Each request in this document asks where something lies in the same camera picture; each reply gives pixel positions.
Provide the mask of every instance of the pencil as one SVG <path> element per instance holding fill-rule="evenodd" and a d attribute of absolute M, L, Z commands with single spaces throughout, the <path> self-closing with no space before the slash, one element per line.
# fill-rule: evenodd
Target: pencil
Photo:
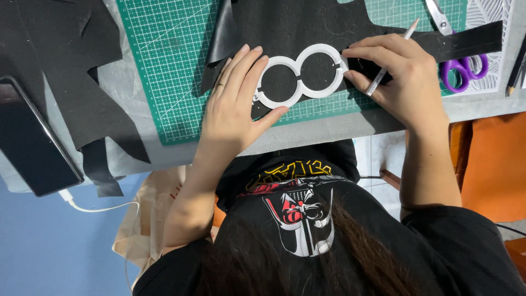
<path fill-rule="evenodd" d="M 419 20 L 420 20 L 420 18 L 417 17 L 417 19 L 413 22 L 413 24 L 411 26 L 409 26 L 409 28 L 407 29 L 407 31 L 403 35 L 403 38 L 405 40 L 407 40 L 407 39 L 409 39 L 411 37 L 411 34 L 413 34 L 414 29 L 417 28 L 417 24 L 418 24 Z M 378 86 L 378 84 L 380 84 L 380 81 L 382 81 L 382 78 L 385 76 L 386 73 L 387 73 L 387 69 L 386 68 L 382 68 L 382 70 L 380 70 L 378 75 L 376 75 L 375 80 L 371 83 L 371 85 L 369 86 L 369 89 L 367 90 L 366 94 L 368 96 L 372 95 L 372 93 L 375 91 L 375 89 Z"/>
<path fill-rule="evenodd" d="M 513 69 L 511 70 L 510 79 L 508 80 L 508 85 L 506 86 L 506 96 L 510 96 L 515 88 L 517 87 L 517 81 L 519 80 L 519 74 L 521 72 L 521 69 L 524 68 L 524 62 L 526 57 L 526 35 L 524 36 L 524 39 L 522 40 L 522 46 L 519 50 L 519 55 L 517 56 L 517 59 L 515 60 L 515 64 L 513 65 Z"/>

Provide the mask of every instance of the purple-handled scissors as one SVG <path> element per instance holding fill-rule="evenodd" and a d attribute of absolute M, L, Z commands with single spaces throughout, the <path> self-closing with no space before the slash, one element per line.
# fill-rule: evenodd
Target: purple-handled scissors
<path fill-rule="evenodd" d="M 453 31 L 453 29 L 451 28 L 451 25 L 448 22 L 448 18 L 446 17 L 444 12 L 442 12 L 440 6 L 438 6 L 438 3 L 435 0 L 426 0 L 426 5 L 428 7 L 429 13 L 431 14 L 431 17 L 433 18 L 435 25 L 437 26 L 438 30 L 442 33 L 442 35 L 454 34 L 455 31 Z M 444 86 L 454 93 L 461 93 L 468 88 L 470 80 L 480 79 L 486 76 L 489 68 L 488 57 L 485 54 L 481 54 L 479 55 L 479 58 L 482 63 L 482 67 L 478 73 L 474 73 L 471 69 L 469 57 L 463 57 L 458 60 L 445 61 L 441 63 L 440 78 L 442 79 L 442 83 L 444 84 Z M 460 78 L 462 79 L 462 83 L 458 88 L 453 87 L 449 83 L 448 73 L 452 69 L 457 70 L 460 75 Z"/>

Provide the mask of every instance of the cutting mat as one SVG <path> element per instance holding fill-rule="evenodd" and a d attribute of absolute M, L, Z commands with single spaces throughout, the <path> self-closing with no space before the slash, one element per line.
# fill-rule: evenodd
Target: cutting mat
<path fill-rule="evenodd" d="M 196 141 L 209 92 L 199 85 L 219 0 L 116 0 L 148 105 L 163 145 Z M 347 3 L 350 0 L 339 0 Z M 438 0 L 456 31 L 464 30 L 467 0 Z M 373 23 L 432 31 L 423 0 L 366 0 Z M 357 90 L 294 105 L 276 125 L 378 108 Z"/>

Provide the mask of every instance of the hand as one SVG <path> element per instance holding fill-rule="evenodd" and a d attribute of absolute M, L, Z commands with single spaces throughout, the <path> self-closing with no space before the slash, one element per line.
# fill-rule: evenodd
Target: hand
<path fill-rule="evenodd" d="M 221 70 L 206 105 L 196 153 L 226 161 L 227 165 L 288 111 L 279 107 L 252 121 L 252 98 L 268 56 L 256 62 L 263 52 L 261 46 L 249 49 L 245 44 Z"/>
<path fill-rule="evenodd" d="M 397 34 L 365 38 L 343 50 L 345 57 L 364 58 L 387 69 L 393 80 L 378 85 L 372 99 L 410 132 L 429 134 L 449 124 L 440 95 L 437 63 L 414 40 Z M 356 71 L 344 73 L 357 89 L 367 92 L 371 80 Z"/>

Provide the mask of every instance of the fingernail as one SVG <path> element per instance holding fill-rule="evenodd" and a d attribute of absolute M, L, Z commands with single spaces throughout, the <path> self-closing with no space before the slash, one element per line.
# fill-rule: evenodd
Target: fingernail
<path fill-rule="evenodd" d="M 351 71 L 347 71 L 347 72 L 344 72 L 343 75 L 345 76 L 345 78 L 347 78 L 348 80 L 351 80 L 351 81 L 354 81 L 354 77 L 352 77 L 352 73 Z"/>

